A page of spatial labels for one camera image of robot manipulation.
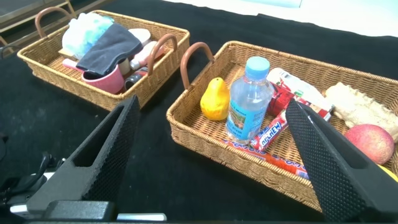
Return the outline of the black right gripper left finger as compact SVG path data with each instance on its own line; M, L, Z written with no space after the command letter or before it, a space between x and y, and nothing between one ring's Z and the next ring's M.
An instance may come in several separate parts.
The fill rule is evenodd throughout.
M118 104L27 201L41 215L57 200L113 202L118 197L140 116L137 96Z

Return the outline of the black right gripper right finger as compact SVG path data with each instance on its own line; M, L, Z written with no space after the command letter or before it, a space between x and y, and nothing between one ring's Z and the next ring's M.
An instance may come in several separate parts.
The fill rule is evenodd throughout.
M329 222L397 222L397 182L311 107L290 100L288 128Z

